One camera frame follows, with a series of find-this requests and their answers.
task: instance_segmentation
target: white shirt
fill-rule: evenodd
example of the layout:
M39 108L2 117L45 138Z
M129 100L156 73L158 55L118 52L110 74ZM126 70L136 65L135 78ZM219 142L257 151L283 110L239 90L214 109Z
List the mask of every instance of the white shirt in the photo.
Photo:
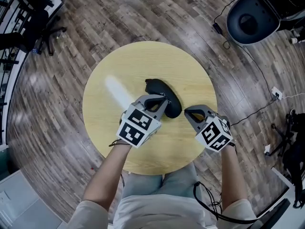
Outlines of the white shirt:
M255 219L248 200L231 204L224 215L236 219ZM245 229L223 220L218 229ZM107 229L108 212L91 201L82 201L76 208L68 229ZM158 194L123 198L113 220L115 229L204 229L204 209L193 198Z

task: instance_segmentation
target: round wooden table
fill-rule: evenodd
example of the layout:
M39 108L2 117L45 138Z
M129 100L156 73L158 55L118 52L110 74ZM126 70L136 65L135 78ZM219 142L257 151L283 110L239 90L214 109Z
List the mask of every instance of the round wooden table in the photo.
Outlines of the round wooden table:
M117 139L123 111L145 92L145 79L166 82L178 96L182 112L170 119L163 115L158 132L141 147L132 148L124 170L159 175L184 167L204 147L184 117L184 109L206 104L217 111L213 85L202 66L183 50L161 42L136 42L107 55L92 72L83 97L82 110L88 135L103 156Z

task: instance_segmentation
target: white cube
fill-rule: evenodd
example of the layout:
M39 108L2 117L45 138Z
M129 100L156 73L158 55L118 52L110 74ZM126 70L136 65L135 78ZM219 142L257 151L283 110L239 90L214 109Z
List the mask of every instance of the white cube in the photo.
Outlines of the white cube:
M138 148L151 138L160 127L160 121L131 104L122 117L116 135L133 147Z
M225 120L217 116L209 117L205 128L199 132L195 139L206 148L215 152L223 149L233 138Z

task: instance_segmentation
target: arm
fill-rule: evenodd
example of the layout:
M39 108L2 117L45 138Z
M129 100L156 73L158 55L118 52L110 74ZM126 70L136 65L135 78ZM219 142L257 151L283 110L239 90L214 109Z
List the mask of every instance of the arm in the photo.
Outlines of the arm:
M115 145L87 185L83 199L99 204L107 211L118 188L121 172L131 145Z
M246 184L240 170L235 148L227 145L221 151L223 209L240 199L248 199Z

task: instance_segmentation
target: laminate flooring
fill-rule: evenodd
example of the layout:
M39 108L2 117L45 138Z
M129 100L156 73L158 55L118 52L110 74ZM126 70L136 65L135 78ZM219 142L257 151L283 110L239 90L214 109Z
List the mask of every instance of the laminate flooring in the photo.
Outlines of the laminate flooring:
M138 41L160 41L185 50L210 76L219 113L232 123L271 101L253 59L269 88L276 86L286 96L304 92L305 46L291 45L290 32L274 33L245 47L253 59L234 44L224 49L226 38L215 33L212 24L230 1L65 0L58 25L66 26L67 32L52 39L54 56L45 50L42 55L30 53L26 60L11 101L7 138L25 177L63 220L70 219L103 160L86 133L81 106L92 70L113 50ZM227 12L217 19L223 29ZM303 95L286 98L232 127L256 214L285 189L270 170L275 166L282 171L281 159L264 156L266 145L275 148L280 142L270 125L284 129L290 108L299 113L304 106ZM205 150L194 162L200 180L219 200L220 155ZM120 182L110 218L121 191Z

